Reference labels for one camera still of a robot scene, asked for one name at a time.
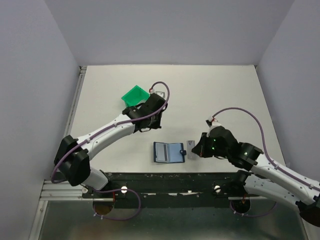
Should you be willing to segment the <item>silver card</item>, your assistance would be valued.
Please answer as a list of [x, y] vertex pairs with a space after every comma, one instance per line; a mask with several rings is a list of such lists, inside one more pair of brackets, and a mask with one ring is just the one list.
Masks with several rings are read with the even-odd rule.
[[192, 152], [192, 149], [195, 147], [196, 143], [194, 140], [187, 140], [186, 141], [186, 152], [187, 152], [187, 159], [188, 160], [196, 160], [197, 155]]

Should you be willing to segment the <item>grey striped credit card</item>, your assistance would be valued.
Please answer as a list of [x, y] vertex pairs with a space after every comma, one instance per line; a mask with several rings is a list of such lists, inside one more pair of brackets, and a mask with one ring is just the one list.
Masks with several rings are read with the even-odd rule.
[[157, 162], [168, 162], [168, 149], [166, 144], [156, 144], [155, 145], [155, 160]]

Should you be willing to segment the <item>green plastic bin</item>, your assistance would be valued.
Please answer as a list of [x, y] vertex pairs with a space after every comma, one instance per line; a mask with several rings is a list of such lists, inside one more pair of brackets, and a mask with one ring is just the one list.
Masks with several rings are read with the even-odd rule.
[[143, 90], [140, 86], [135, 85], [131, 90], [129, 90], [125, 95], [121, 97], [124, 101], [126, 107], [136, 106], [140, 103], [144, 103], [150, 94]]

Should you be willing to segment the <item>blue leather card holder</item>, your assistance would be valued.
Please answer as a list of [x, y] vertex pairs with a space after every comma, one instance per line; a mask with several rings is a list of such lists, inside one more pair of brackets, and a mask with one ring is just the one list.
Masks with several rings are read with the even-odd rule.
[[[156, 144], [167, 145], [168, 162], [156, 161]], [[163, 164], [184, 163], [186, 155], [187, 155], [187, 151], [184, 149], [183, 143], [164, 143], [164, 142], [153, 143], [153, 161], [155, 163], [163, 163]]]

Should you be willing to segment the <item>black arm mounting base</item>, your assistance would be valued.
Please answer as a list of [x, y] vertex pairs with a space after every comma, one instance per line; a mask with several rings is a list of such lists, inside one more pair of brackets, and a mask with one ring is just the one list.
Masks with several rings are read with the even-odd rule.
[[108, 184], [96, 192], [91, 187], [85, 199], [101, 200], [118, 209], [228, 208], [246, 213], [251, 194], [244, 190], [247, 173], [107, 173]]

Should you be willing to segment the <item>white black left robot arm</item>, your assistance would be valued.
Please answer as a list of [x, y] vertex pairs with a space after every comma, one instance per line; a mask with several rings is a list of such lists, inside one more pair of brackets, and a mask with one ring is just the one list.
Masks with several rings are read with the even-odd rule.
[[74, 138], [65, 136], [54, 158], [54, 172], [60, 172], [71, 186], [85, 185], [101, 198], [111, 191], [108, 178], [101, 171], [90, 166], [90, 161], [114, 142], [134, 134], [161, 128], [162, 113], [168, 101], [152, 93], [146, 102], [126, 107], [110, 123], [86, 135]]

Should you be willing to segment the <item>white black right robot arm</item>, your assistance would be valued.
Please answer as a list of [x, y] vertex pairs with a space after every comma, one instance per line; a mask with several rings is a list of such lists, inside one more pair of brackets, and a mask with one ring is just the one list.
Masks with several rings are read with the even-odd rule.
[[192, 153], [200, 158], [225, 158], [239, 168], [239, 178], [230, 183], [230, 191], [269, 198], [299, 212], [303, 220], [320, 225], [320, 183], [268, 158], [260, 148], [238, 142], [223, 126], [201, 134]]

